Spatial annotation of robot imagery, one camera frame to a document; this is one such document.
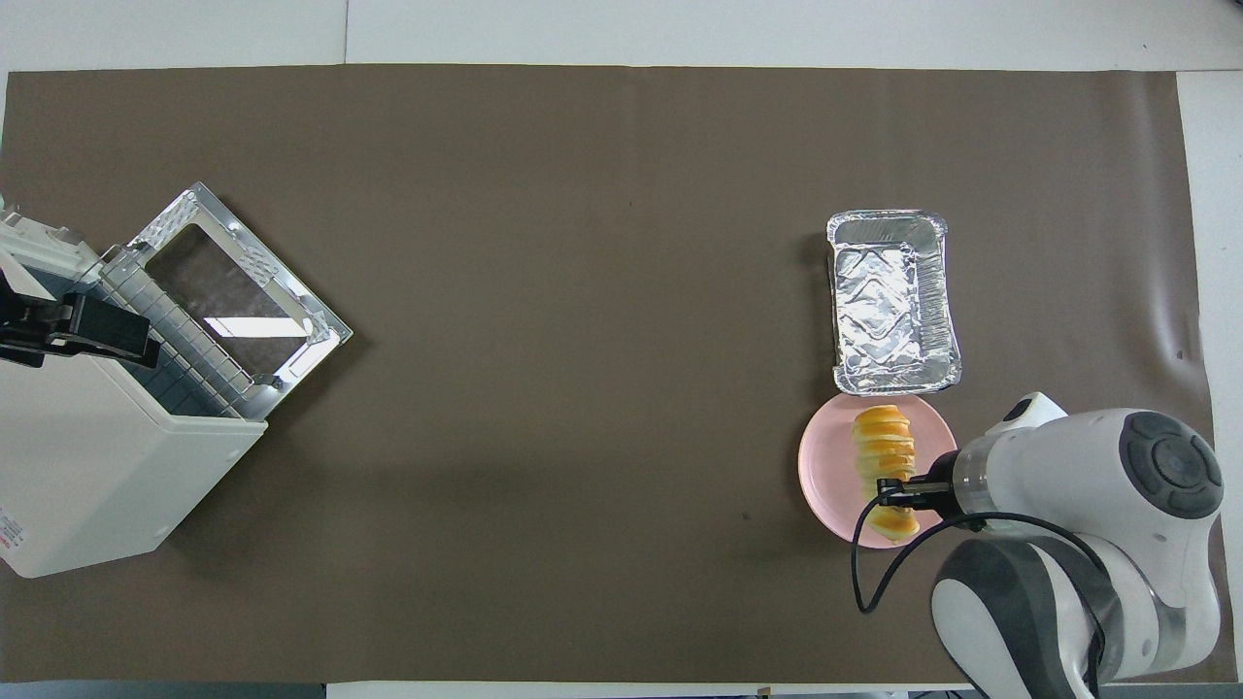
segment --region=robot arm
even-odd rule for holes
[[[965,542],[937,576],[932,618],[987,697],[1088,699],[1121,659],[1104,643],[1122,623],[1109,577],[1054,539]]]
[[[894,488],[895,483],[885,483]],[[1177,669],[1217,642],[1208,532],[1222,476],[1191,428],[1149,410],[1066,415],[1024,397],[984,437],[896,484],[884,504],[1012,512],[1074,532],[1103,570],[1029,525],[961,545],[932,592],[946,650],[991,697],[1094,697],[1096,682]]]

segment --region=brown tabletop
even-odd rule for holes
[[[864,617],[798,488],[839,210],[948,221],[960,442],[1035,389],[1212,430],[1172,75],[15,73],[7,109],[26,215],[102,250],[203,180],[358,335],[154,553],[0,570],[6,680],[961,682],[962,535]],[[1236,678],[1229,618],[1172,677]]]

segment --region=bread roll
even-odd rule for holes
[[[915,475],[915,440],[911,422],[897,405],[874,405],[859,413],[850,425],[855,444],[855,470],[863,479],[868,500],[876,496],[876,479],[909,480]],[[920,530],[910,507],[880,505],[868,515],[868,526],[885,539],[899,542]]]

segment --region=black cable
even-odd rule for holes
[[[892,580],[894,573],[897,572],[899,566],[902,565],[902,561],[905,561],[907,556],[914,553],[915,550],[919,549],[920,545],[927,541],[929,539],[936,536],[937,534],[952,526],[958,526],[966,522],[975,522],[982,520],[1008,520],[1045,529],[1065,539],[1070,544],[1074,544],[1080,551],[1084,552],[1085,556],[1088,556],[1088,560],[1091,561],[1091,565],[1095,566],[1096,570],[1105,573],[1106,577],[1109,576],[1109,571],[1105,570],[1105,562],[1100,560],[1100,556],[1095,551],[1093,551],[1093,549],[1088,546],[1088,544],[1084,542],[1083,539],[1079,539],[1078,536],[1075,536],[1074,532],[1071,532],[1068,529],[1060,527],[1049,521],[1044,521],[1039,517],[1033,517],[1029,515],[1019,515],[1018,512],[971,512],[967,515],[958,515],[956,517],[950,517],[947,520],[937,522],[935,526],[930,527],[927,531],[921,532],[919,536],[912,539],[910,544],[904,546],[902,550],[897,553],[897,557],[889,563],[889,568],[885,570],[885,575],[880,577],[880,583],[876,585],[876,592],[873,595],[871,602],[864,604],[863,590],[859,588],[859,535],[863,534],[864,520],[866,520],[868,515],[871,514],[871,511],[876,507],[876,505],[880,504],[880,500],[891,493],[896,493],[897,490],[899,489],[896,488],[886,490],[885,493],[881,493],[880,495],[873,498],[871,502],[868,502],[868,506],[863,509],[863,514],[859,515],[859,521],[855,522],[854,536],[850,539],[850,582],[854,585],[855,604],[859,607],[859,611],[865,614],[870,614],[874,611],[876,611],[876,607],[880,604],[880,598],[885,595],[885,590],[889,587],[889,582]]]
[[[886,495],[891,493],[897,493],[899,490],[900,490],[899,488],[891,488],[873,498],[871,501],[868,502],[868,506],[864,507],[863,512],[859,515],[859,521],[855,522],[854,536],[850,539],[850,582],[854,586],[855,606],[858,606],[859,611],[865,614],[870,614],[874,611],[876,611],[876,607],[880,606],[880,598],[885,595],[885,590],[889,587],[889,582],[894,578],[894,573],[897,572],[897,568],[902,565],[902,561],[905,561],[907,556],[915,552],[915,549],[917,549],[921,544],[936,536],[937,534],[952,526],[958,526],[966,522],[984,521],[984,520],[1006,520],[1006,521],[1029,524],[1052,531],[1053,534],[1057,534],[1058,536],[1065,539],[1070,544],[1074,544],[1075,547],[1083,551],[1084,556],[1088,556],[1088,560],[1091,561],[1091,565],[1095,566],[1096,570],[1099,570],[1105,576],[1106,580],[1109,578],[1109,571],[1105,568],[1105,562],[1100,560],[1100,556],[1096,553],[1096,551],[1094,551],[1091,546],[1088,546],[1088,544],[1083,539],[1079,539],[1079,536],[1076,536],[1073,531],[1065,527],[1060,527],[1050,521],[1045,521],[1039,517],[1021,515],[1018,512],[970,512],[966,515],[958,515],[956,517],[950,517],[947,520],[937,522],[927,531],[920,532],[920,535],[912,539],[910,544],[904,546],[902,550],[897,553],[897,556],[889,563],[889,567],[885,568],[885,573],[880,576],[880,583],[876,585],[876,592],[873,595],[871,602],[864,604],[863,591],[859,588],[859,535],[863,534],[863,525],[864,521],[868,519],[868,515],[871,514],[871,511],[876,507],[876,505],[880,504],[881,499],[884,499]],[[1084,596],[1083,591],[1079,590],[1079,586],[1075,585],[1073,580],[1070,581],[1070,585],[1071,587],[1075,588],[1075,592],[1079,595],[1080,602],[1084,604],[1084,609],[1088,612],[1088,617],[1093,622],[1094,634],[1093,634],[1093,643],[1091,647],[1089,647],[1089,650],[1095,650],[1095,653],[1091,652],[1089,653],[1089,663],[1091,664],[1093,668],[1095,668],[1100,663],[1101,657],[1105,654],[1105,629],[1101,626],[1100,619],[1096,617],[1096,612],[1094,612],[1091,607],[1088,604],[1088,599]],[[962,697],[957,692],[955,692],[953,694],[955,697],[958,697],[958,699],[962,699]],[[1093,694],[1099,695],[1099,692],[1094,690]]]

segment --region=white appliance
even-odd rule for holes
[[[0,270],[139,313],[160,343],[153,368],[0,362],[0,557],[25,577],[154,550],[352,335],[203,184],[103,257],[6,209]]]

